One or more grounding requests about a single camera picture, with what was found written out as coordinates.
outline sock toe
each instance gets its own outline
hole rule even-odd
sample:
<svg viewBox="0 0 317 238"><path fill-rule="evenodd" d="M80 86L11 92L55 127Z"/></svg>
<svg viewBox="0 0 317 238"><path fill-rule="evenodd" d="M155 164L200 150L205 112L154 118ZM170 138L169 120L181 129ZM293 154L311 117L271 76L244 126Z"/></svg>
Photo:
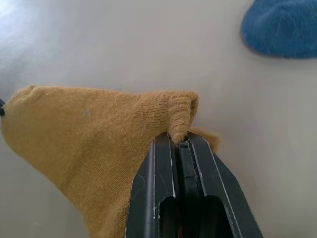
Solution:
<svg viewBox="0 0 317 238"><path fill-rule="evenodd" d="M246 13L241 34L245 43L264 55L317 57L317 1L256 0Z"/></svg>

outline mustard yellow sock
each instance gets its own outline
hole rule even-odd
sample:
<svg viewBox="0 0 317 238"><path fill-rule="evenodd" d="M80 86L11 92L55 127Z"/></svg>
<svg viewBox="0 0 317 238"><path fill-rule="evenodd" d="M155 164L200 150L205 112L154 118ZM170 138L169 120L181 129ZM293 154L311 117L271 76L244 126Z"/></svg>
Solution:
<svg viewBox="0 0 317 238"><path fill-rule="evenodd" d="M152 139L168 131L182 141L197 106L194 92L29 86L4 105L2 134L79 209L91 238L120 238L131 183Z"/></svg>

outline blue knit fabric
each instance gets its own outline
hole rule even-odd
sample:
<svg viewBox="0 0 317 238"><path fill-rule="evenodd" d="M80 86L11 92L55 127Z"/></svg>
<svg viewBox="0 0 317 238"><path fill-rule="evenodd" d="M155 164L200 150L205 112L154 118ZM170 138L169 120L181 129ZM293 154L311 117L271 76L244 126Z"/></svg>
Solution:
<svg viewBox="0 0 317 238"><path fill-rule="evenodd" d="M274 57L317 57L317 0L255 0L241 34L254 51Z"/></svg>

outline gray surface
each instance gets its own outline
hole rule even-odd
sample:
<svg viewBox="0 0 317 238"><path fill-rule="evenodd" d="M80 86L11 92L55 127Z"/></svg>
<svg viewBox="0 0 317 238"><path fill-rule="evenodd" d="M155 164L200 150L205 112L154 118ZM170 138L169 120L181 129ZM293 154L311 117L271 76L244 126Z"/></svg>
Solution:
<svg viewBox="0 0 317 238"><path fill-rule="evenodd" d="M317 61L245 48L251 2L2 0L0 97L29 84L195 90L195 124L222 134L220 157L264 236L315 237ZM2 139L0 237L87 237L75 208Z"/></svg>

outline black plastic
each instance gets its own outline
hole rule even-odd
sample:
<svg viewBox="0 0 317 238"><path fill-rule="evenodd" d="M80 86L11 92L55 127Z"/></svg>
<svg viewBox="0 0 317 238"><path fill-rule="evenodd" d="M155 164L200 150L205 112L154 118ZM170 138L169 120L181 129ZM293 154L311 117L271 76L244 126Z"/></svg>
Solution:
<svg viewBox="0 0 317 238"><path fill-rule="evenodd" d="M5 102L0 99L0 117L4 116L5 114L4 109L2 108L2 106L4 105L5 105Z"/></svg>
<svg viewBox="0 0 317 238"><path fill-rule="evenodd" d="M131 189L126 238L263 238L237 179L198 135L155 138Z"/></svg>

